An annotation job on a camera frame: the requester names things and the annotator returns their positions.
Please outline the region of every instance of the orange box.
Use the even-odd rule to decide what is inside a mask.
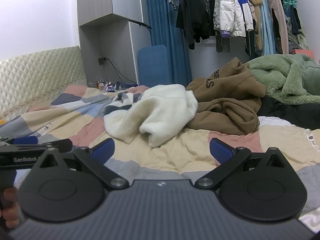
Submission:
[[[310,56],[312,59],[315,59],[315,57],[313,56],[312,50],[306,50],[306,49],[294,49],[294,50],[293,50],[293,54],[298,54],[298,53],[307,54],[307,55]]]

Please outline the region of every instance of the curtain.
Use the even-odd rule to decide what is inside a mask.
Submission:
[[[192,81],[188,47],[181,29],[176,28],[178,7],[168,0],[147,0],[152,46],[167,47],[168,65],[174,83],[187,86]]]

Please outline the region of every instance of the quilted headboard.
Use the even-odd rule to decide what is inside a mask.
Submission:
[[[10,120],[57,97],[69,84],[86,85],[78,46],[0,61],[0,119]]]

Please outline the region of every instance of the wall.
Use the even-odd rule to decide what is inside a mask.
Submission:
[[[320,60],[320,0],[297,0],[297,11],[315,61]]]
[[[79,45],[76,0],[0,0],[0,60]]]
[[[210,40],[215,42],[215,37],[211,37]],[[244,48],[245,38],[242,37],[230,38],[230,53],[217,53],[215,43],[196,43],[195,50],[189,50],[192,79],[209,77],[234,57],[238,57],[242,63],[249,61]]]

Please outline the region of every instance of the green fleece garment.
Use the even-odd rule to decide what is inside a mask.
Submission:
[[[320,104],[320,68],[308,55],[274,54],[248,63],[267,95],[287,105]]]

